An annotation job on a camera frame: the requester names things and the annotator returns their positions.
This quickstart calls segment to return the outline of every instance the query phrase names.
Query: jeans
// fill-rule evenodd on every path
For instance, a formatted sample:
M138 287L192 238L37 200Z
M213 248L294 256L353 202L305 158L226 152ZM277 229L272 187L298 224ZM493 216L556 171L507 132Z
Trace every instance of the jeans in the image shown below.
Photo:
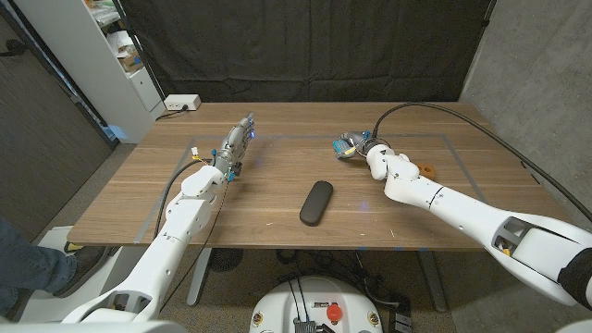
M31 245L0 216L0 315L17 303L18 289L58 291L75 272L76 258Z

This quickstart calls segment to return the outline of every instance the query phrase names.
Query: table surface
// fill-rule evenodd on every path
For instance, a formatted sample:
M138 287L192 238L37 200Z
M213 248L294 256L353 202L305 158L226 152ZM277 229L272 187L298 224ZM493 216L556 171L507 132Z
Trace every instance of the table surface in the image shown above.
M357 155L335 158L345 131L371 130L395 103L202 104L197 112L158 121L68 234L86 245L148 244L161 193L176 169L218 149L229 130L254 112L255 138L242 174L217 200L208 228L193 239L208 247L372 250L477 250L480 246L429 212L388 199ZM472 105L443 103L493 130ZM403 108L383 120L379 137L412 162L435 166L436 181L499 208L567 220L520 161L489 137L441 111ZM173 185L196 171L186 170ZM318 180L334 192L317 227L299 219ZM224 196L224 188L218 198Z

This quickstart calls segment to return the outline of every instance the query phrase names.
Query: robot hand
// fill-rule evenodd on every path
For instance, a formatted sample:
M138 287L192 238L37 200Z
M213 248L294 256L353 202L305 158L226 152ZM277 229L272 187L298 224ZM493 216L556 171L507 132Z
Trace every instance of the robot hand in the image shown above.
M333 141L333 148L337 158L350 158L355 152L362 149L365 141L369 138L370 132L347 132L339 136L339 140Z
M255 135L254 125L252 112L230 130L227 138L222 141L220 150L216 153L213 166L222 171L229 180L241 172L241 160L244 157L244 152Z

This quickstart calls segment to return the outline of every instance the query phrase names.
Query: emergency stop button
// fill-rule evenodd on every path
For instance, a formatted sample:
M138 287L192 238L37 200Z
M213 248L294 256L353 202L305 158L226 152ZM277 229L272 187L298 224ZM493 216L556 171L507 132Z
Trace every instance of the emergency stop button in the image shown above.
M339 321L342 317L343 317L343 312L341 311L341 308L339 307L339 305L333 303L328 306L327 318L330 321L336 322L336 321Z

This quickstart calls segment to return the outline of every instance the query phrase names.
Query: electrical outlet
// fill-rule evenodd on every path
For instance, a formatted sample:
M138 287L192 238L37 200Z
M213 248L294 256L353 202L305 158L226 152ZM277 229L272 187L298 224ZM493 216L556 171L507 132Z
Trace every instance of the electrical outlet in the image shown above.
M197 110L201 103L198 94L170 94L165 99L165 106L169 111L179 111L184 105L187 106L187 110Z

